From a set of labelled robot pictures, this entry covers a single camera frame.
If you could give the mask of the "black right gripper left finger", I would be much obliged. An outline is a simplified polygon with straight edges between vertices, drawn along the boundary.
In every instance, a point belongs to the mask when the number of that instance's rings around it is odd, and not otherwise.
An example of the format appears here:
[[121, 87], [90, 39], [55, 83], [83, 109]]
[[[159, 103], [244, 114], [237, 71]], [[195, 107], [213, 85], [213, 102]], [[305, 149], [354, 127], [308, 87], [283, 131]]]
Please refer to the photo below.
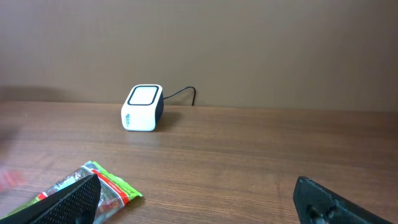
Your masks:
[[1, 224], [92, 224], [100, 193], [100, 180], [92, 174], [1, 219]]

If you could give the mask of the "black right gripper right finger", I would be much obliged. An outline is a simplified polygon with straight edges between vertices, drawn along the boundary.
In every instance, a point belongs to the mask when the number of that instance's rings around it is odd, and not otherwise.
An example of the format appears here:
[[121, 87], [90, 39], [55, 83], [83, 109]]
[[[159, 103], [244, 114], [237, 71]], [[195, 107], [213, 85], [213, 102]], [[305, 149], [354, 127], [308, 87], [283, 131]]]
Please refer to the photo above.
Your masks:
[[298, 177], [293, 200], [301, 224], [391, 224], [305, 176]]

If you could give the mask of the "green snack bag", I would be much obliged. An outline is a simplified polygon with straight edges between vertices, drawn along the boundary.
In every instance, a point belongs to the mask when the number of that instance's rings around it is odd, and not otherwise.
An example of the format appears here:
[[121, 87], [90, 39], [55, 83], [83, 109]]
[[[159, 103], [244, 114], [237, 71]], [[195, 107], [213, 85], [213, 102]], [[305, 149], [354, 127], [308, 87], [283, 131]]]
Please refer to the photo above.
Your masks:
[[4, 218], [13, 215], [21, 210], [47, 198], [59, 190], [74, 184], [78, 180], [96, 174], [101, 182], [101, 195], [96, 210], [94, 224], [104, 223], [110, 216], [122, 209], [128, 202], [142, 194], [125, 182], [122, 178], [109, 173], [95, 161], [88, 161], [71, 174], [59, 180], [47, 190], [41, 192], [32, 200], [8, 213]]

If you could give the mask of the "red tissue pack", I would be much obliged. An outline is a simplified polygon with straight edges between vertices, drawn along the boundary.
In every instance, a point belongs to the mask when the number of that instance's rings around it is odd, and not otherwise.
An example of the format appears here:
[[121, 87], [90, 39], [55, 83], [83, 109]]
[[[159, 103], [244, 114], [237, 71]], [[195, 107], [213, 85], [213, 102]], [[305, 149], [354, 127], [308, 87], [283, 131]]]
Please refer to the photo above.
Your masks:
[[24, 183], [24, 176], [18, 170], [1, 170], [1, 192], [12, 189]]

